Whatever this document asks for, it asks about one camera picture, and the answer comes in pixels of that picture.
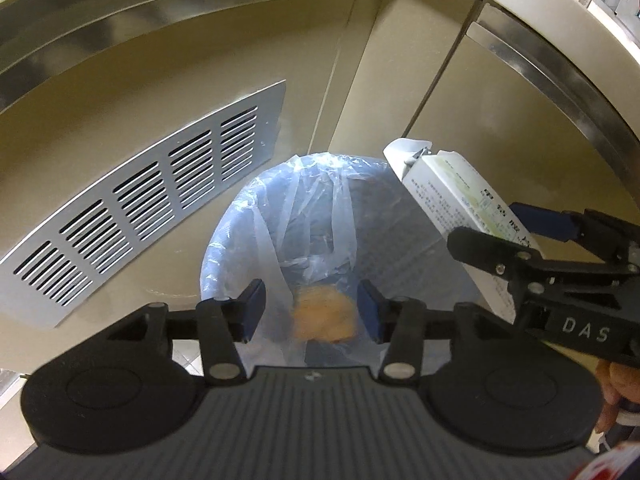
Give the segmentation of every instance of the trash bag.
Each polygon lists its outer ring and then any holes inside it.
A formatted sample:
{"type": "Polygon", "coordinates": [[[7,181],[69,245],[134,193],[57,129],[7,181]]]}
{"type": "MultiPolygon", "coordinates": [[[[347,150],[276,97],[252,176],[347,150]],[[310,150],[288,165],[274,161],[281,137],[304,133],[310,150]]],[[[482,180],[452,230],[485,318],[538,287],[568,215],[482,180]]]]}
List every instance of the trash bag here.
{"type": "MultiPolygon", "coordinates": [[[[355,336],[337,343],[293,337],[294,294],[306,286],[333,285],[355,302],[366,278],[388,298],[439,310],[480,298],[385,161],[329,153],[266,170],[223,215],[204,256],[202,298],[235,298],[254,278],[266,285],[265,311],[252,340],[236,345],[249,374],[255,365],[378,372],[388,345],[375,344],[360,319],[355,336]]],[[[448,359],[447,342],[428,342],[423,373],[448,359]]]]}

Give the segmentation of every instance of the metal vent grille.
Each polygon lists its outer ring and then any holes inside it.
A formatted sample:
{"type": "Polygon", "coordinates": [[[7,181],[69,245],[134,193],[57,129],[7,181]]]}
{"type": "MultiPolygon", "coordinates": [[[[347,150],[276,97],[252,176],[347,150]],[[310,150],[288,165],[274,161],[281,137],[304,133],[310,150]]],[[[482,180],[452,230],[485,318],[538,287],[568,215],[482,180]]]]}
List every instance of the metal vent grille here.
{"type": "Polygon", "coordinates": [[[269,160],[285,82],[156,142],[89,186],[0,260],[0,309],[41,328],[184,218],[269,160]]]}

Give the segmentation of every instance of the blurred brown object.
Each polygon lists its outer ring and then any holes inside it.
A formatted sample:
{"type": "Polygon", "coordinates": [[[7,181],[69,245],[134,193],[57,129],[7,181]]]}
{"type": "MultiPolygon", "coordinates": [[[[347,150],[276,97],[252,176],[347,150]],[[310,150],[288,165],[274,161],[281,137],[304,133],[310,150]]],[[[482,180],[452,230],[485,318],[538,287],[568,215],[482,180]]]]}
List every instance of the blurred brown object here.
{"type": "Polygon", "coordinates": [[[356,332],[353,301],[331,285],[301,288],[293,319],[294,334],[300,341],[337,342],[356,332]]]}

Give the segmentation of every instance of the white carton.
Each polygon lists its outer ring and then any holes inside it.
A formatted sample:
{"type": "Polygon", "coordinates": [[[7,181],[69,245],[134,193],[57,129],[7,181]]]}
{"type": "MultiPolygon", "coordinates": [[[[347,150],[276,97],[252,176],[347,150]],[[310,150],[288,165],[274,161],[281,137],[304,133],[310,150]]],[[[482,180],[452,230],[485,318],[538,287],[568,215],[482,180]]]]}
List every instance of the white carton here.
{"type": "MultiPolygon", "coordinates": [[[[431,155],[431,143],[396,139],[384,150],[386,160],[444,238],[459,226],[540,250],[536,241],[488,182],[456,152],[431,155]]],[[[507,282],[465,265],[491,310],[513,322],[513,298],[507,282]]]]}

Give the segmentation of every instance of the ribbed black surface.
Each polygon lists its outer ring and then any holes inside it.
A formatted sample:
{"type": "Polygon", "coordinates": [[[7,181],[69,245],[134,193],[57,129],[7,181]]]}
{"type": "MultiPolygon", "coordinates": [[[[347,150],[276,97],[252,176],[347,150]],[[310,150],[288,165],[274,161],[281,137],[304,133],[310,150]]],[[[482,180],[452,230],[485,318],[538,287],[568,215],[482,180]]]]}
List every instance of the ribbed black surface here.
{"type": "Polygon", "coordinates": [[[212,390],[168,438],[116,456],[41,447],[6,474],[34,479],[566,480],[587,462],[490,454],[444,431],[417,395],[375,383],[366,368],[261,368],[212,390]]]}

